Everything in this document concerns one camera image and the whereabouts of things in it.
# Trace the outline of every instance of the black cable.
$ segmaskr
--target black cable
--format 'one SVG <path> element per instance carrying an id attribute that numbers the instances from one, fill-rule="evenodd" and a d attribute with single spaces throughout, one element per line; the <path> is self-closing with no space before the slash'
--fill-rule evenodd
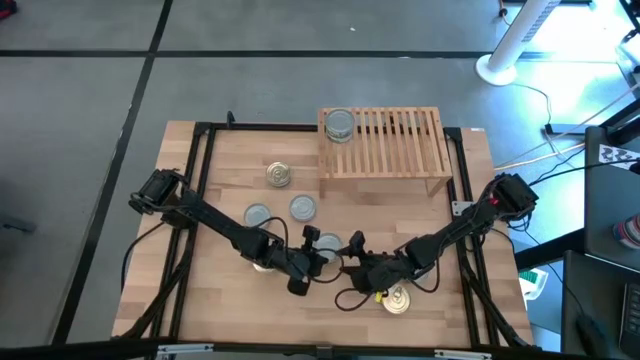
<path id="1" fill-rule="evenodd" d="M 578 155 L 578 154 L 580 154 L 581 152 L 583 152 L 585 148 L 586 148 L 586 147 L 583 147 L 582 149 L 580 149 L 580 151 L 578 151 L 578 152 L 576 152 L 575 154 L 573 154 L 573 155 L 569 156 L 568 158 L 564 159 L 563 161 L 561 161 L 561 162 L 557 163 L 557 164 L 556 164 L 556 166 L 554 166 L 551 170 L 549 170 L 549 171 L 547 171 L 547 172 L 542 173 L 542 174 L 541 174 L 540 176 L 538 176 L 538 178 L 537 178 L 537 179 L 535 179 L 533 182 L 536 182 L 536 181 L 538 181 L 538 180 L 542 179 L 545 175 L 551 174 L 552 172 L 554 172 L 554 171 L 555 171 L 555 169 L 557 169 L 557 168 L 558 168 L 558 166 L 561 166 L 561 165 L 563 165 L 563 164 L 566 164 L 569 160 L 573 159 L 576 155 Z"/>
<path id="2" fill-rule="evenodd" d="M 509 235 L 505 234 L 502 230 L 498 230 L 495 228 L 491 228 L 491 230 L 497 232 L 498 234 L 504 236 L 505 238 L 507 238 L 507 240 L 509 240 L 509 243 L 511 243 L 511 249 L 513 250 L 513 253 L 515 254 L 516 252 L 516 248 L 513 246 L 513 241 L 511 240 L 511 238 L 509 237 Z"/>
<path id="3" fill-rule="evenodd" d="M 531 240 L 533 240 L 536 244 L 540 245 L 540 242 L 538 240 L 536 240 L 531 234 L 529 234 L 529 232 L 527 230 L 525 230 L 524 233 L 527 234 L 531 238 Z M 562 286 L 567 290 L 567 292 L 571 295 L 571 297 L 573 297 L 573 300 L 576 301 L 576 304 L 578 304 L 578 307 L 580 308 L 580 313 L 582 313 L 584 315 L 584 308 L 582 307 L 582 304 L 578 300 L 578 297 L 576 296 L 576 294 L 574 294 L 573 291 L 571 291 L 571 289 L 569 289 L 567 284 L 565 284 L 564 280 L 560 277 L 560 275 L 558 275 L 558 273 L 556 272 L 556 269 L 554 269 L 553 266 L 549 265 L 549 268 L 551 269 L 551 271 L 553 271 L 553 273 L 558 278 L 558 281 L 560 281 Z"/>
<path id="4" fill-rule="evenodd" d="M 342 307 L 340 304 L 338 304 L 338 298 L 340 297 L 340 295 L 349 292 L 349 291 L 358 291 L 355 288 L 347 288 L 347 289 L 342 289 L 340 290 L 337 294 L 336 297 L 333 299 L 333 303 L 336 304 L 336 307 L 342 311 L 354 311 L 354 310 L 358 310 L 362 307 L 362 305 L 364 305 L 364 303 L 367 302 L 367 300 L 369 300 L 369 298 L 371 297 L 371 295 L 373 295 L 373 293 L 369 293 L 366 294 L 366 296 L 364 297 L 364 299 L 362 299 L 362 301 L 360 301 L 357 305 L 350 307 L 350 308 L 346 308 L 346 307 Z"/>
<path id="5" fill-rule="evenodd" d="M 124 281 L 125 281 L 125 273 L 127 272 L 127 261 L 129 260 L 129 255 L 131 255 L 131 252 L 133 251 L 133 248 L 140 242 L 142 241 L 142 239 L 144 239 L 147 235 L 151 234 L 152 232 L 156 231 L 160 226 L 164 225 L 164 221 L 160 222 L 159 224 L 155 225 L 154 227 L 152 227 L 151 229 L 145 231 L 144 234 L 140 235 L 137 239 L 135 239 L 131 245 L 129 245 L 129 248 L 127 249 L 127 251 L 124 253 L 124 259 L 122 260 L 122 270 L 120 272 L 120 292 L 122 292 L 122 290 L 124 289 Z"/>
<path id="6" fill-rule="evenodd" d="M 613 165 L 613 164 L 623 164 L 623 163 L 630 163 L 630 162 L 636 162 L 636 161 L 640 161 L 640 158 L 638 159 L 629 159 L 629 160 L 618 160 L 618 161 L 611 161 L 608 163 L 597 163 L 597 164 L 591 164 L 591 165 L 587 165 L 587 166 L 582 166 L 579 168 L 575 168 L 575 169 L 570 169 L 570 170 L 565 170 L 565 171 L 561 171 L 559 173 L 555 173 L 553 175 L 549 175 L 547 177 L 543 177 L 542 179 L 538 179 L 534 182 L 529 183 L 529 186 L 533 186 L 533 185 L 537 185 L 545 180 L 549 180 L 551 178 L 554 178 L 556 176 L 560 176 L 560 175 L 564 175 L 573 171 L 578 171 L 578 170 L 587 170 L 587 169 L 591 169 L 594 167 L 599 167 L 599 166 L 605 166 L 605 165 Z"/>
<path id="7" fill-rule="evenodd" d="M 484 245 L 484 241 L 487 239 L 487 234 L 482 234 L 482 238 L 480 239 L 480 242 L 478 243 L 478 249 L 482 247 L 482 245 Z M 465 242 L 464 244 L 464 248 L 468 251 L 468 252 L 475 252 L 478 249 L 469 249 L 467 247 L 467 243 Z"/>
<path id="8" fill-rule="evenodd" d="M 442 245 L 444 244 L 444 240 L 440 242 L 440 246 L 438 247 L 438 257 L 436 258 L 436 283 L 433 285 L 433 288 L 431 289 L 425 289 L 422 286 L 418 285 L 418 283 L 416 283 L 413 279 L 411 279 L 410 277 L 407 277 L 407 280 L 409 280 L 409 282 L 415 286 L 416 288 L 418 288 L 418 290 L 422 291 L 422 292 L 426 292 L 427 294 L 432 294 L 434 292 L 436 292 L 438 290 L 438 288 L 440 287 L 440 257 L 442 256 Z"/>
<path id="9" fill-rule="evenodd" d="M 317 249 L 316 251 L 317 252 L 330 251 L 330 252 L 336 254 L 336 256 L 340 259 L 340 270 L 338 270 L 338 275 L 336 275 L 335 277 L 333 277 L 333 278 L 331 278 L 329 280 L 317 279 L 317 278 L 314 278 L 311 275 L 309 275 L 309 280 L 311 280 L 313 282 L 317 282 L 319 284 L 331 284 L 332 282 L 338 280 L 340 278 L 340 276 L 342 275 L 342 269 L 344 268 L 344 259 L 342 258 L 342 256 L 340 256 L 336 250 L 328 249 L 328 248 Z"/>

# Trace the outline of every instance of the gold can lid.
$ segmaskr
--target gold can lid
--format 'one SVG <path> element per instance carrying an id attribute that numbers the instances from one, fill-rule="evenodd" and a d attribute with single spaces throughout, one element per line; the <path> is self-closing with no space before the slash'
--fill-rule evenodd
<path id="1" fill-rule="evenodd" d="M 274 162 L 267 168 L 267 181 L 275 187 L 286 186 L 291 181 L 291 168 L 283 162 Z"/>
<path id="2" fill-rule="evenodd" d="M 409 292 L 400 285 L 395 285 L 389 289 L 389 295 L 382 301 L 384 308 L 392 314 L 402 314 L 407 311 L 410 304 Z"/>

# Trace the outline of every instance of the table leg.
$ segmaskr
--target table leg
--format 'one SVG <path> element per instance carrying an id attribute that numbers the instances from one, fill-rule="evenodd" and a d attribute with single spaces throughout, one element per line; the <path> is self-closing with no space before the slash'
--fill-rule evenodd
<path id="1" fill-rule="evenodd" d="M 429 180 L 425 180 L 424 184 L 427 187 L 427 196 L 433 197 L 435 194 L 442 189 L 442 187 L 447 183 L 449 179 L 438 179 L 438 182 L 433 186 L 431 190 L 429 190 Z"/>
<path id="2" fill-rule="evenodd" d="M 546 265 L 562 258 L 565 251 L 584 253 L 584 228 L 516 253 L 518 271 Z"/>
<path id="3" fill-rule="evenodd" d="M 324 193 L 326 191 L 326 187 L 327 187 L 326 181 L 323 180 L 323 179 L 318 179 L 318 192 L 319 192 L 319 195 L 320 195 L 320 199 L 324 198 Z"/>

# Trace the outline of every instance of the black metal frame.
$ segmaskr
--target black metal frame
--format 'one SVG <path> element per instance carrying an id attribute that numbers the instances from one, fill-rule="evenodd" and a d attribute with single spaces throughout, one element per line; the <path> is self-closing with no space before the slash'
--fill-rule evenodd
<path id="1" fill-rule="evenodd" d="M 622 6 L 622 9 L 624 9 L 624 12 L 627 13 L 627 17 L 629 18 L 629 21 L 631 21 L 631 24 L 633 25 L 633 30 L 631 30 L 623 39 L 623 41 L 629 41 L 634 36 L 636 36 L 638 32 L 640 32 L 640 23 L 638 22 L 638 14 L 634 12 L 634 10 L 631 8 L 632 5 L 627 0 L 620 0 L 620 5 Z"/>
<path id="2" fill-rule="evenodd" d="M 198 183 L 198 193 L 200 196 L 204 195 L 205 185 L 207 181 L 207 174 L 209 173 L 209 166 L 211 163 L 211 156 L 213 152 L 213 144 L 215 141 L 215 134 L 217 130 L 252 130 L 252 131 L 304 131 L 304 132 L 317 132 L 318 126 L 315 124 L 264 124 L 264 123 L 237 123 L 235 118 L 231 112 L 227 113 L 227 122 L 226 123 L 198 123 L 196 128 L 194 129 L 194 135 L 192 139 L 192 144 L 189 152 L 189 159 L 187 160 L 188 164 L 190 161 L 195 162 L 195 151 L 193 149 L 197 149 L 197 144 L 200 141 L 200 136 L 202 135 L 202 127 L 207 126 L 209 130 L 209 135 L 207 138 L 207 145 L 205 150 L 205 159 L 201 168 L 201 177 Z M 464 155 L 464 146 L 462 142 L 462 136 L 460 128 L 446 128 L 445 132 L 449 135 L 451 140 L 454 142 L 457 153 L 457 160 L 460 168 L 461 181 L 463 186 L 463 193 L 465 200 L 471 200 L 471 184 L 469 181 L 469 175 L 466 165 L 466 157 Z M 450 201 L 457 200 L 456 191 L 453 180 L 449 180 L 447 183 L 447 190 Z M 196 229 L 195 226 L 192 229 L 189 229 L 189 238 L 187 240 L 187 246 L 193 248 L 195 245 L 196 238 Z M 487 281 L 487 273 L 486 267 L 484 263 L 484 255 L 482 253 L 482 249 L 479 246 L 478 238 L 472 238 L 472 245 L 474 247 L 474 255 L 477 267 L 478 278 L 480 279 L 483 288 L 489 292 L 489 284 Z M 172 245 L 169 245 L 169 250 L 167 253 L 167 258 L 165 259 L 165 269 L 164 272 L 170 272 L 169 270 L 172 268 L 170 264 L 175 262 L 175 251 L 171 251 L 173 249 Z M 466 257 L 466 247 L 462 243 L 456 244 L 456 250 L 458 255 L 458 260 L 461 261 L 462 257 Z M 475 306 L 473 303 L 473 296 L 471 292 L 471 288 L 468 282 L 461 276 L 462 287 L 463 287 L 463 296 L 464 296 L 464 304 L 465 304 L 465 312 L 467 316 L 467 325 L 469 330 L 469 339 L 471 343 L 471 347 L 475 348 L 480 346 L 480 336 L 478 329 L 478 322 L 475 313 Z M 170 332 L 169 336 L 173 339 L 177 339 L 179 335 L 180 328 L 180 320 L 182 316 L 183 304 L 186 297 L 186 287 L 188 281 L 188 273 L 185 278 L 180 282 L 178 287 L 178 291 L 176 294 L 176 301 L 173 309 L 173 315 L 171 318 L 170 324 Z M 487 316 L 487 326 L 490 344 L 494 346 L 499 346 L 499 338 L 497 333 L 497 328 L 495 324 L 491 321 L 491 319 Z M 156 323 L 161 323 L 163 312 L 159 313 L 157 318 L 155 319 Z M 152 336 L 157 336 L 158 332 L 152 333 Z M 242 343 L 216 343 L 217 351 L 251 351 L 251 352 L 279 352 L 279 353 L 305 353 L 314 356 L 320 355 L 330 355 L 339 356 L 339 355 L 364 355 L 364 354 L 388 354 L 388 355 L 406 355 L 406 356 L 434 356 L 435 348 L 395 348 L 395 347 L 358 347 L 358 346 L 326 346 L 326 345 L 291 345 L 291 344 L 242 344 Z"/>
<path id="3" fill-rule="evenodd" d="M 460 130 L 460 128 L 445 128 L 444 131 L 445 131 L 445 134 L 447 134 L 449 138 L 453 140 L 456 147 L 456 157 L 458 160 L 458 166 L 460 168 L 460 178 L 461 178 L 462 193 L 463 193 L 464 201 L 473 201 L 473 194 L 471 192 L 471 182 L 469 179 L 469 171 L 467 169 L 467 158 L 464 153 L 464 146 L 462 141 L 462 131 Z M 449 191 L 449 200 L 456 201 L 457 198 L 456 198 L 455 188 L 451 187 L 451 189 L 449 189 L 449 187 L 447 187 L 447 190 Z M 491 290 L 489 288 L 489 280 L 487 276 L 487 267 L 484 262 L 484 252 L 482 250 L 482 246 L 480 246 L 480 239 L 478 238 L 478 236 L 470 236 L 470 238 L 471 238 L 471 245 L 473 248 L 473 257 L 476 263 L 476 272 L 478 274 L 478 280 L 480 281 L 480 284 L 482 285 L 483 290 L 485 290 L 487 294 L 491 296 Z M 460 262 L 460 257 L 461 257 L 460 253 L 462 252 L 466 257 L 467 248 L 464 244 L 458 242 L 456 244 L 456 249 L 458 250 L 458 262 Z M 467 283 L 467 281 L 464 278 L 461 278 L 461 279 L 463 281 L 463 290 L 466 287 L 467 291 L 470 292 L 469 284 Z M 491 345 L 499 345 L 500 338 L 498 337 L 498 328 L 493 323 L 493 320 L 491 319 L 489 312 L 486 311 L 486 309 L 485 309 L 484 315 L 485 315 L 485 321 L 487 324 L 487 331 L 489 334 L 489 343 Z"/>

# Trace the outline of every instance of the white cable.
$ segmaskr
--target white cable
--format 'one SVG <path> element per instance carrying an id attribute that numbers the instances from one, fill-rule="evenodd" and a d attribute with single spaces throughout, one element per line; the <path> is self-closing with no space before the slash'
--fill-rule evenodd
<path id="1" fill-rule="evenodd" d="M 551 151 L 553 151 L 554 153 L 556 153 L 557 157 L 562 158 L 562 160 L 565 162 L 565 164 L 569 165 L 572 169 L 575 169 L 575 167 L 573 166 L 573 164 L 569 161 L 569 158 L 567 158 L 566 156 L 564 156 L 564 154 L 562 152 L 560 152 L 560 150 L 558 149 L 558 147 L 553 143 L 553 140 L 551 140 L 551 138 L 549 137 L 549 134 L 547 134 L 546 131 L 542 132 L 544 134 L 545 139 L 547 139 L 547 142 L 549 143 L 549 145 L 551 146 Z"/>
<path id="2" fill-rule="evenodd" d="M 551 110 L 551 97 L 550 97 L 546 92 L 544 92 L 544 91 L 542 91 L 542 90 L 540 90 L 540 89 L 538 89 L 538 88 L 535 88 L 535 87 L 533 87 L 533 86 L 526 85 L 526 84 L 518 84 L 518 83 L 514 83 L 514 84 L 511 84 L 511 85 L 521 86 L 521 87 L 524 87 L 524 88 L 527 88 L 527 89 L 533 90 L 533 91 L 535 91 L 535 92 L 537 92 L 537 93 L 541 94 L 542 96 L 544 96 L 544 99 L 545 99 L 545 100 L 546 100 L 546 102 L 547 102 L 547 124 L 550 124 L 550 123 L 551 123 L 551 117 L 552 117 L 552 115 L 551 115 L 551 114 L 552 114 L 552 110 Z M 546 132 L 543 132 L 543 134 L 544 134 L 544 137 L 547 139 L 547 143 L 549 143 L 549 146 L 551 147 L 551 151 L 553 151 L 553 152 L 556 154 L 556 156 L 557 156 L 558 158 L 561 158 L 562 160 L 566 161 L 566 164 L 567 164 L 567 165 L 569 165 L 570 167 L 572 167 L 572 168 L 573 168 L 573 165 L 569 162 L 569 160 L 567 159 L 567 157 L 566 157 L 566 156 L 564 156 L 564 154 L 563 154 L 562 152 L 560 152 L 560 150 L 558 149 L 558 147 L 556 147 L 556 145 L 553 143 L 553 141 L 551 140 L 551 138 L 549 138 L 549 135 L 547 135 L 547 133 L 546 133 Z"/>
<path id="3" fill-rule="evenodd" d="M 584 124 L 588 123 L 589 121 L 591 121 L 591 120 L 595 119 L 598 115 L 600 115 L 600 114 L 602 114 L 603 112 L 607 111 L 607 109 L 609 109 L 609 108 L 610 108 L 611 106 L 613 106 L 615 103 L 617 103 L 618 101 L 620 101 L 623 97 L 627 96 L 627 94 L 629 94 L 629 93 L 630 93 L 630 92 L 632 92 L 633 90 L 637 89 L 637 88 L 638 88 L 638 86 L 640 86 L 640 84 L 635 84 L 634 86 L 632 86 L 631 88 L 629 88 L 627 91 L 625 91 L 622 95 L 618 96 L 615 100 L 613 100 L 611 103 L 609 103 L 609 105 L 607 105 L 607 106 L 605 106 L 604 108 L 602 108 L 602 110 L 600 110 L 600 111 L 598 111 L 597 113 L 595 113 L 595 114 L 591 115 L 589 118 L 587 118 L 587 120 L 585 120 L 585 121 L 581 122 L 580 124 L 578 124 L 578 125 L 576 125 L 576 126 L 572 127 L 571 129 L 569 129 L 569 130 L 567 130 L 567 131 L 563 132 L 563 133 L 562 133 L 562 134 L 560 134 L 560 135 L 557 135 L 557 136 L 553 136 L 553 137 L 551 137 L 551 138 L 550 138 L 550 140 L 559 139 L 559 138 L 561 138 L 561 137 L 563 137 L 563 136 L 567 135 L 568 133 L 572 132 L 573 130 L 575 130 L 575 129 L 579 128 L 580 126 L 582 126 L 582 125 L 584 125 Z M 540 145 L 538 145 L 538 146 L 534 147 L 534 148 L 531 148 L 531 149 L 529 149 L 529 150 L 527 150 L 527 151 L 523 152 L 522 154 L 520 154 L 520 155 L 518 155 L 518 156 L 514 157 L 513 159 L 511 159 L 511 160 L 509 160 L 509 161 L 505 161 L 505 162 L 503 162 L 502 164 L 500 164 L 500 165 L 498 165 L 498 166 L 496 166 L 496 167 L 502 167 L 502 166 L 508 165 L 509 163 L 513 162 L 514 160 L 518 160 L 518 159 L 520 159 L 521 157 L 523 157 L 523 156 L 525 156 L 525 155 L 527 155 L 527 154 L 531 153 L 531 152 L 532 152 L 532 151 L 534 151 L 534 150 L 538 150 L 539 148 L 541 148 L 541 147 L 543 147 L 543 146 L 545 146 L 545 145 L 547 145 L 547 142 L 546 142 L 546 141 L 545 141 L 545 142 L 543 142 L 542 144 L 540 144 Z"/>

